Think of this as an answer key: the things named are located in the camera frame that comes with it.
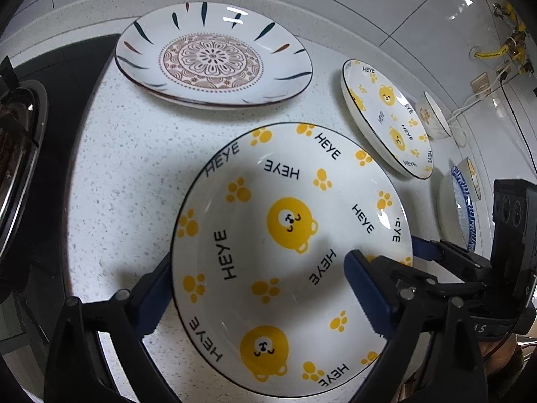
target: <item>yellow bear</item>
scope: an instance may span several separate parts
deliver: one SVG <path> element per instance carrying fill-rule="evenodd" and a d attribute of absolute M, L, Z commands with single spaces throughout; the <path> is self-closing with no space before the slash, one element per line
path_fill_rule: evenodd
<path fill-rule="evenodd" d="M 395 104 L 394 89 L 391 86 L 380 85 L 379 96 L 386 106 L 393 106 Z"/>
<path fill-rule="evenodd" d="M 348 90 L 351 91 L 351 97 L 354 100 L 354 103 L 358 106 L 358 109 L 360 109 L 362 112 L 365 112 L 366 107 L 363 105 L 362 98 L 356 95 L 356 93 L 351 88 L 349 88 Z"/>
<path fill-rule="evenodd" d="M 242 338 L 240 351 L 242 362 L 260 382 L 287 373 L 289 344 L 277 327 L 260 325 L 249 331 Z"/>
<path fill-rule="evenodd" d="M 400 151 L 405 151 L 406 146 L 404 143 L 404 139 L 401 134 L 393 127 L 390 127 L 390 138 L 395 142 L 395 145 Z"/>
<path fill-rule="evenodd" d="M 293 197 L 276 201 L 268 211 L 268 232 L 282 247 L 304 253 L 308 239 L 317 232 L 318 224 L 308 206 Z"/>

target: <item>yellow hose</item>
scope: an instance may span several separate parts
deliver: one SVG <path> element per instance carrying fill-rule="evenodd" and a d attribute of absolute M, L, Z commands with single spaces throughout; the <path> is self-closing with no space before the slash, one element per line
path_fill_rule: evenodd
<path fill-rule="evenodd" d="M 476 53 L 474 54 L 475 57 L 478 59 L 493 59 L 495 57 L 503 56 L 507 51 L 509 50 L 509 47 L 507 45 L 504 45 L 500 48 L 500 50 L 495 51 L 493 53 Z"/>

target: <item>blue gripper pad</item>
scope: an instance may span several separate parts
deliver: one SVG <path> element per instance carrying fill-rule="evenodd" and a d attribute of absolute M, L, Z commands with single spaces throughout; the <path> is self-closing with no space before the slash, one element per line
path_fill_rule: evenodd
<path fill-rule="evenodd" d="M 384 274 L 374 274 L 359 250 L 352 250 L 345 255 L 343 272 L 373 330 L 390 340 L 396 331 L 392 316 L 398 304 L 394 304 L 394 299 L 386 298 L 378 285 L 393 286 L 391 280 Z"/>

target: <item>plate with yellow bear pattern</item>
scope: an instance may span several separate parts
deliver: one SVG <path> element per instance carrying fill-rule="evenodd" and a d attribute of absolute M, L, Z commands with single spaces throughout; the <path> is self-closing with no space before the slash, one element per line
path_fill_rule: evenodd
<path fill-rule="evenodd" d="M 406 215 L 353 141 L 307 123 L 250 131 L 202 169 L 172 241 L 176 307 L 200 355 L 259 394 L 332 390 L 386 344 L 343 273 L 358 248 L 412 265 Z"/>
<path fill-rule="evenodd" d="M 431 144 L 401 91 L 380 71 L 354 59 L 343 64 L 341 88 L 356 124 L 384 160 L 404 176 L 429 178 Z"/>

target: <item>wall outlet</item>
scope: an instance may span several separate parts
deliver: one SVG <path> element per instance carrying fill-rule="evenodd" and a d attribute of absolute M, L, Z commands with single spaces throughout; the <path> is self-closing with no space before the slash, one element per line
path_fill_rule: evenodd
<path fill-rule="evenodd" d="M 501 72 L 507 70 L 507 74 L 511 72 L 511 62 L 504 62 L 496 67 L 496 76 L 499 76 Z"/>
<path fill-rule="evenodd" d="M 490 83 L 489 83 L 489 76 L 486 72 L 480 74 L 477 76 L 474 80 L 470 82 L 472 85 L 472 91 L 474 91 L 474 94 L 479 94 L 479 98 L 485 98 L 487 95 L 490 94 Z"/>

